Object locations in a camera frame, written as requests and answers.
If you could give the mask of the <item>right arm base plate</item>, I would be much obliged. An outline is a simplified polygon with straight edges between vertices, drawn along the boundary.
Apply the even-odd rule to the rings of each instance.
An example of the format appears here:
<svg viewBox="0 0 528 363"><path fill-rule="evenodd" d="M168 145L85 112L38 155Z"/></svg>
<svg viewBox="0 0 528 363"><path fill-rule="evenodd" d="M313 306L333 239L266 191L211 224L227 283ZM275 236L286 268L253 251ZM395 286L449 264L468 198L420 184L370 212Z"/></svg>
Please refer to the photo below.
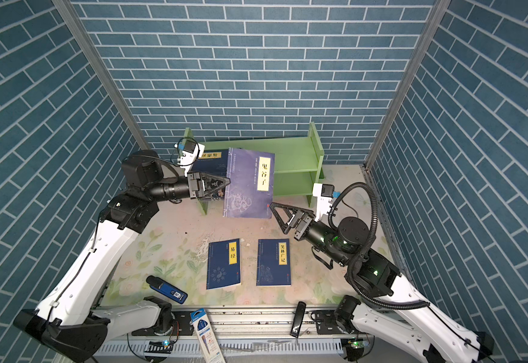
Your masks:
<svg viewBox="0 0 528 363"><path fill-rule="evenodd" d="M351 322L345 322L336 317L334 310L312 310L310 317L319 335L357 334L358 332Z"/></svg>

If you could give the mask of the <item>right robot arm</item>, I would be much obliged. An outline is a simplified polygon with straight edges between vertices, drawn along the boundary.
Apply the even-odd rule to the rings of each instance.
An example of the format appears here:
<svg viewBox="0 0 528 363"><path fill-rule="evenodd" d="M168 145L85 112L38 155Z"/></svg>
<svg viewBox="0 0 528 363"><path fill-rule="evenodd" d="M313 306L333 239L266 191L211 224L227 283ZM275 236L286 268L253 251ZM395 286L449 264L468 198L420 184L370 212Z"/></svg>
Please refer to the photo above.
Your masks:
<svg viewBox="0 0 528 363"><path fill-rule="evenodd" d="M315 212L286 204L270 206L283 233L295 231L296 240L312 245L313 255L329 257L351 272L356 296L346 295L335 310L341 331L374 335L421 362L480 362L490 358L494 339L455 322L410 283L388 258L369 249L359 261L355 253L369 247L370 228L348 216L337 227L315 218Z"/></svg>

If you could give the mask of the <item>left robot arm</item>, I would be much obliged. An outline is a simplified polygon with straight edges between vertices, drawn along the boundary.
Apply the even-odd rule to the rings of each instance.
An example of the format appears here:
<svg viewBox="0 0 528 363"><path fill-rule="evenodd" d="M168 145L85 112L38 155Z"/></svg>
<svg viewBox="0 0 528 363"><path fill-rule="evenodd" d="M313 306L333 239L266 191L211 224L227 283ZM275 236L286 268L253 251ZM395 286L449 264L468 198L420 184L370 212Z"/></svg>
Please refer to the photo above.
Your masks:
<svg viewBox="0 0 528 363"><path fill-rule="evenodd" d="M55 288L37 308L16 315L17 329L74 362L87 361L104 343L133 331L173 332L172 305L156 296L120 308L94 307L126 248L158 213L159 202L202 199L230 183L205 172L165 178L163 168L169 166L152 150L123 160L126 190L99 213L93 235Z"/></svg>

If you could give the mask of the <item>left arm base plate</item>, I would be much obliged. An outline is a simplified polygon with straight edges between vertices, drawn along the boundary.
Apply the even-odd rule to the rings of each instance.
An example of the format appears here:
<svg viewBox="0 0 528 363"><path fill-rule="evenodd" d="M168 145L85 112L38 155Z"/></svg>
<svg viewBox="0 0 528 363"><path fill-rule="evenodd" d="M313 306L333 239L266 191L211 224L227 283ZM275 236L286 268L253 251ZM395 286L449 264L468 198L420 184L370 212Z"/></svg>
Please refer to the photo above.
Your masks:
<svg viewBox="0 0 528 363"><path fill-rule="evenodd" d="M191 323L191 311L180 310L171 311L166 325L163 319L159 318L150 328L141 328L131 333L134 337L179 337L192 336L194 328Z"/></svg>

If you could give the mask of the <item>dark blue book yellow label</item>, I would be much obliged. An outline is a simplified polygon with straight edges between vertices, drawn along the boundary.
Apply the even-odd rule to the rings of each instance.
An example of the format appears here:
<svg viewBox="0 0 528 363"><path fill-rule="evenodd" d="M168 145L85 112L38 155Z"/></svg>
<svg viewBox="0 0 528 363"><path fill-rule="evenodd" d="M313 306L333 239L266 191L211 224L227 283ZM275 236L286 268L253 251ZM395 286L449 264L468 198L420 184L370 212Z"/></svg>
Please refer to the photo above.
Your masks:
<svg viewBox="0 0 528 363"><path fill-rule="evenodd" d="M242 148L228 150L223 216L270 219L274 189L273 153Z"/></svg>

